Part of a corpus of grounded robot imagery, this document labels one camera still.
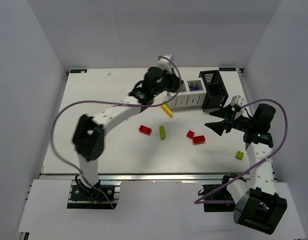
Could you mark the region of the red lego brick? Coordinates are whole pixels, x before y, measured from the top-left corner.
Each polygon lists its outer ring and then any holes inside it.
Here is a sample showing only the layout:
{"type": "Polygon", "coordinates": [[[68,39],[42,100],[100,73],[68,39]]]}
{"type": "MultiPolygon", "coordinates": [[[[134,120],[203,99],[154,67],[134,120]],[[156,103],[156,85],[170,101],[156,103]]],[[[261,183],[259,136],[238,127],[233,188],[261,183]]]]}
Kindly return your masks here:
{"type": "Polygon", "coordinates": [[[195,145],[202,144],[202,143],[204,143],[205,141],[206,141],[206,138],[205,138],[204,135],[194,136],[194,137],[192,138],[192,142],[193,142],[193,144],[195,144],[195,145]]]}
{"type": "Polygon", "coordinates": [[[143,133],[145,135],[150,135],[151,132],[152,132],[152,129],[147,127],[147,126],[145,126],[145,125],[140,125],[139,132],[141,132],[141,133],[143,133]]]}

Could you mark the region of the small red square lego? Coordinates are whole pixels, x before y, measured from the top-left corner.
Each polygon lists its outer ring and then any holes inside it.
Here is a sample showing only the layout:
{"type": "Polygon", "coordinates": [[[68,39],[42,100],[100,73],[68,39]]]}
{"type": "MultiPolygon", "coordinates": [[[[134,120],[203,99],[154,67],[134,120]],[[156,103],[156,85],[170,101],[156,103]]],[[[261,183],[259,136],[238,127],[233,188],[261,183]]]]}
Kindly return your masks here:
{"type": "Polygon", "coordinates": [[[189,130],[188,133],[186,134],[186,136],[187,136],[188,138],[190,138],[190,139],[192,139],[192,138],[194,137],[194,135],[195,135],[195,132],[193,132],[193,131],[191,131],[191,130],[189,130]]]}

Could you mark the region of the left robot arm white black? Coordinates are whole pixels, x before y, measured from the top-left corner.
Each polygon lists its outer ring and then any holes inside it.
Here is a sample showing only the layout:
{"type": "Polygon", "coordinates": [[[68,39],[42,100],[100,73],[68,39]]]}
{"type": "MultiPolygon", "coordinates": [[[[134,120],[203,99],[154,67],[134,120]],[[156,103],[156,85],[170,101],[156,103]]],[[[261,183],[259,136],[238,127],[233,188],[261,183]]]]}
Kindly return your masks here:
{"type": "Polygon", "coordinates": [[[174,69],[162,70],[150,67],[144,79],[119,103],[94,116],[84,114],[80,117],[72,142],[79,157],[82,171],[81,179],[88,188],[99,182],[98,158],[105,148],[105,136],[120,123],[138,115],[151,106],[154,98],[162,92],[176,93],[182,80],[174,69]]]}

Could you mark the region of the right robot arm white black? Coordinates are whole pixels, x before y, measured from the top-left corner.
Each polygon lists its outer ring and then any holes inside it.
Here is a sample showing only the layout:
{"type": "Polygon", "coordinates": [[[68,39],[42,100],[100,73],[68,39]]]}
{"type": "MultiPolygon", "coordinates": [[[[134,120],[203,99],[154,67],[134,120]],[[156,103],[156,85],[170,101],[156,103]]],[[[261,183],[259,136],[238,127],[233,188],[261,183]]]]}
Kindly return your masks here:
{"type": "Polygon", "coordinates": [[[234,201],[233,219],[236,224],[273,234],[287,209],[286,199],[280,197],[274,185],[270,124],[276,113],[274,107],[261,103],[253,116],[244,117],[237,105],[228,105],[210,115],[220,122],[206,123],[218,135],[235,129],[244,133],[243,142],[249,159],[249,180],[241,176],[224,176],[223,183],[234,201]]]}

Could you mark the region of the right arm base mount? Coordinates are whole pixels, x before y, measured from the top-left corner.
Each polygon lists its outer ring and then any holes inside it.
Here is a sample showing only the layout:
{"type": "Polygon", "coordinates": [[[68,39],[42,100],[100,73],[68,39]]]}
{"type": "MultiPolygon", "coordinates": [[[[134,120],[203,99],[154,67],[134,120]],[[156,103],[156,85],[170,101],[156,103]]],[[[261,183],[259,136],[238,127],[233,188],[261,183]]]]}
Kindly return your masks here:
{"type": "MultiPolygon", "coordinates": [[[[198,192],[198,196],[202,197],[203,195],[213,191],[214,189],[220,187],[222,184],[229,182],[231,179],[235,178],[237,174],[228,173],[222,177],[221,184],[205,184],[202,186],[202,189],[198,192]]],[[[205,212],[233,212],[237,211],[239,213],[245,212],[244,205],[239,204],[236,207],[232,195],[229,193],[227,188],[223,188],[218,192],[200,200],[204,203],[205,212]]]]}

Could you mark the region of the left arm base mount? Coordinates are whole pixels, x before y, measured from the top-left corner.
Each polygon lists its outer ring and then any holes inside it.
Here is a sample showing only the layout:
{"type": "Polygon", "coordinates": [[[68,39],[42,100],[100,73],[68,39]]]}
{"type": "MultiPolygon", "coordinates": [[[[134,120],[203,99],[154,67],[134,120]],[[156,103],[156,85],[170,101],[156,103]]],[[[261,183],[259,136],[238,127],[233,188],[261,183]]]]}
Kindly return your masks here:
{"type": "Polygon", "coordinates": [[[89,209],[89,210],[113,210],[118,203],[117,187],[114,185],[103,185],[100,181],[95,185],[103,193],[85,186],[75,176],[68,197],[67,209],[89,209]]]}

